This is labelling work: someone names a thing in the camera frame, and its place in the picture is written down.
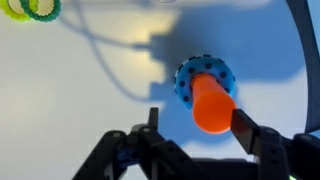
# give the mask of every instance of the black dot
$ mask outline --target black dot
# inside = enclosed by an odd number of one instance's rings
[[[211,64],[211,63],[207,63],[207,64],[205,65],[205,68],[206,68],[206,69],[211,69],[211,67],[212,67],[212,64]]]
[[[225,72],[220,73],[220,77],[221,77],[221,78],[227,77],[227,73],[225,73]]]
[[[188,101],[189,101],[189,97],[188,97],[188,96],[185,96],[185,97],[183,97],[183,100],[184,100],[185,102],[188,102]]]
[[[188,72],[189,72],[190,74],[194,73],[194,68],[193,68],[193,67],[189,68],[189,69],[188,69]]]
[[[181,87],[184,87],[184,86],[186,85],[186,83],[185,83],[184,81],[180,81],[179,85],[180,85]]]

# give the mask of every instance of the white surface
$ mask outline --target white surface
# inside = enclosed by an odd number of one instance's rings
[[[160,107],[160,132],[193,157],[246,158],[208,135],[173,92],[184,59],[209,53],[237,79],[235,100],[291,137],[305,127],[302,48],[285,1],[63,1],[52,23],[0,15],[0,179],[71,179],[101,136]],[[142,179],[136,168],[125,179]]]

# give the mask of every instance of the toy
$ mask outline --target toy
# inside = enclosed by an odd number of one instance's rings
[[[20,0],[21,2],[21,7],[25,11],[26,14],[28,14],[32,19],[36,21],[41,21],[41,22],[50,22],[56,19],[61,11],[61,2],[60,0],[54,0],[53,1],[53,10],[47,14],[47,15],[39,15],[36,13],[36,11],[33,11],[29,6],[28,6],[28,1],[29,0]]]
[[[30,0],[27,6],[30,11],[36,12],[38,10],[38,4],[38,0]],[[7,16],[17,21],[27,21],[31,19],[27,13],[20,14],[15,12],[9,4],[9,0],[0,0],[0,9],[3,9]]]
[[[200,129],[212,134],[229,130],[236,108],[231,98],[235,77],[224,61],[210,55],[189,58],[177,70],[174,88],[182,103],[193,109]]]

